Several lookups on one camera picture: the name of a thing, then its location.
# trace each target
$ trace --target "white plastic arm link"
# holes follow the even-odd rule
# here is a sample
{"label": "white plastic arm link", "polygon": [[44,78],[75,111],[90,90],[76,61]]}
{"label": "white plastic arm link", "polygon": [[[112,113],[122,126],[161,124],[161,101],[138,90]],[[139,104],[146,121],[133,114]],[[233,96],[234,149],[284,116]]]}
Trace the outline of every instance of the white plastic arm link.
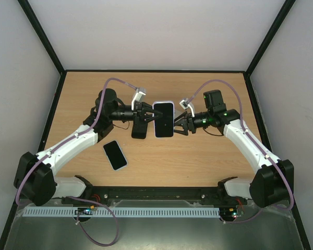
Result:
{"label": "white plastic arm link", "polygon": [[262,147],[265,151],[263,154],[256,145],[248,138],[248,136],[243,131],[240,125],[240,119],[231,121],[230,124],[225,125],[224,135],[230,139],[235,146],[241,151],[245,156],[250,166],[252,167],[254,173],[256,174],[257,170],[262,168],[262,165],[270,166],[271,163],[268,160],[270,157],[275,163],[279,160],[278,156],[270,152],[248,129],[246,123],[244,122],[245,131],[248,132],[254,140]]}
{"label": "white plastic arm link", "polygon": [[235,178],[226,181],[224,186],[229,196],[251,199],[249,187],[252,180]]}
{"label": "white plastic arm link", "polygon": [[76,177],[55,177],[54,181],[57,183],[57,186],[52,198],[79,197],[86,188],[84,182]]}
{"label": "white plastic arm link", "polygon": [[88,133],[78,136],[79,132],[83,132],[88,128],[88,125],[81,125],[76,131],[67,137],[69,138],[74,135],[76,138],[67,142],[53,154],[51,154],[50,151],[67,138],[63,139],[61,142],[58,142],[56,145],[37,153],[38,159],[41,159],[44,155],[49,155],[49,157],[45,159],[43,163],[51,165],[50,168],[52,169],[53,176],[55,176],[67,162],[78,155],[81,151],[92,145],[95,145],[98,142],[98,134],[95,133],[94,130],[90,130]]}

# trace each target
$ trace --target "black cable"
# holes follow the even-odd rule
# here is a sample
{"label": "black cable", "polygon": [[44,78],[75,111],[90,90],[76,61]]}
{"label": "black cable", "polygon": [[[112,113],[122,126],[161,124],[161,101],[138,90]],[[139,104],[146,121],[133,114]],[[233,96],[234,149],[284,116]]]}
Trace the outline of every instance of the black cable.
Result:
{"label": "black cable", "polygon": [[130,121],[124,121],[123,123],[125,123],[125,122],[128,122],[128,123],[129,123],[129,125],[127,126],[127,128],[122,128],[122,127],[119,127],[119,126],[117,126],[117,125],[115,125],[115,124],[113,124],[113,125],[114,125],[115,127],[119,128],[119,129],[127,130],[127,129],[130,127]]}
{"label": "black cable", "polygon": [[223,136],[223,134],[211,134],[208,131],[205,130],[205,128],[203,128],[203,130],[205,131],[205,133],[209,134],[209,135],[213,135],[213,136]]}

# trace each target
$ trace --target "wooden surface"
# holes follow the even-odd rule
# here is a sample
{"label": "wooden surface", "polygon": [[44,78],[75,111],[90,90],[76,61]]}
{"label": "wooden surface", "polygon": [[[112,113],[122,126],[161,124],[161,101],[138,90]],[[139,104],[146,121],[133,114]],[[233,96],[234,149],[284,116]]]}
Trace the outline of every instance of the wooden surface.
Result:
{"label": "wooden surface", "polygon": [[[222,79],[229,82],[239,93],[244,119],[258,137],[254,114],[248,97],[243,75],[240,73],[117,73],[117,72],[69,72],[63,86],[58,107],[53,119],[46,148],[56,144],[88,117],[104,82],[117,77],[134,86],[147,90],[145,102],[172,100],[175,109],[184,97],[190,97],[204,82]],[[130,104],[134,91],[119,82],[108,85],[117,97]],[[233,92],[222,83],[210,83],[194,99],[196,112],[206,111],[203,92],[219,89],[228,109],[238,109]],[[127,123],[114,122],[125,127]],[[253,171],[245,157],[227,138],[215,137],[198,129],[196,134],[174,134],[171,138],[154,137],[153,123],[148,125],[145,140],[131,138],[130,128],[114,128],[97,145],[92,146],[72,159],[57,176],[72,177],[79,174],[93,185],[99,186],[216,186],[217,182],[231,176],[252,178]],[[216,128],[207,128],[218,133]],[[128,166],[114,171],[102,146],[117,140],[128,160]]]}

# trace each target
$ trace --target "black smartphone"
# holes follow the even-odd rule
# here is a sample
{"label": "black smartphone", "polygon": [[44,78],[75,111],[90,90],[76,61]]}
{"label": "black smartphone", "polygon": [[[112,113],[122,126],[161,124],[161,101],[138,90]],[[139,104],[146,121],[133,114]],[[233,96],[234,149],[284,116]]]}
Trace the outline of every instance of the black smartphone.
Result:
{"label": "black smartphone", "polygon": [[154,121],[155,137],[172,137],[174,135],[174,103],[172,101],[154,102],[153,109],[162,113],[162,117]]}
{"label": "black smartphone", "polygon": [[104,152],[114,170],[120,170],[127,166],[127,160],[119,147],[117,141],[112,141],[103,145]]}

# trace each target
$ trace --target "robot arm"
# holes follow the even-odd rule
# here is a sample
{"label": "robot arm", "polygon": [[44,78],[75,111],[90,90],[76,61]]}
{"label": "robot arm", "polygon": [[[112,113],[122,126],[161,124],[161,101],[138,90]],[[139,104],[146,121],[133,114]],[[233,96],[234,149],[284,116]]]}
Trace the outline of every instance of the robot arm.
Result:
{"label": "robot arm", "polygon": [[81,134],[83,131],[90,129],[94,123],[97,117],[101,94],[102,91],[95,101],[95,107],[91,109],[90,115],[83,122],[83,125],[71,135],[56,145],[38,152],[36,155],[27,152],[20,158],[14,179],[14,186],[16,188],[19,188],[31,167],[47,155],[47,158],[39,164],[22,188],[22,194],[35,205],[41,206],[55,197],[79,197],[84,194],[86,198],[90,196],[88,192],[91,191],[91,184],[83,177],[60,178],[56,177],[56,174],[67,162],[80,152],[106,137],[114,128],[113,120],[133,121],[134,126],[131,136],[133,138],[144,139],[147,132],[147,123],[162,116],[160,112],[154,111],[152,106],[141,102],[146,95],[143,88],[137,88],[131,105],[124,105],[124,103],[117,98],[114,90],[106,89],[101,114],[97,123],[93,129]]}
{"label": "robot arm", "polygon": [[255,174],[253,180],[231,177],[220,181],[218,186],[224,189],[228,196],[253,199],[260,207],[266,207],[288,198],[287,188],[268,159],[270,158],[276,163],[283,172],[291,189],[293,189],[292,163],[289,160],[280,160],[278,156],[269,151],[248,129],[245,121],[243,121],[245,128],[243,129],[240,114],[234,109],[226,109],[219,90],[205,92],[203,95],[208,111],[195,115],[184,112],[174,122],[175,126],[180,126],[183,129],[174,130],[174,132],[188,135],[188,131],[196,133],[197,128],[216,127],[221,134],[224,134],[236,145],[248,160]]}

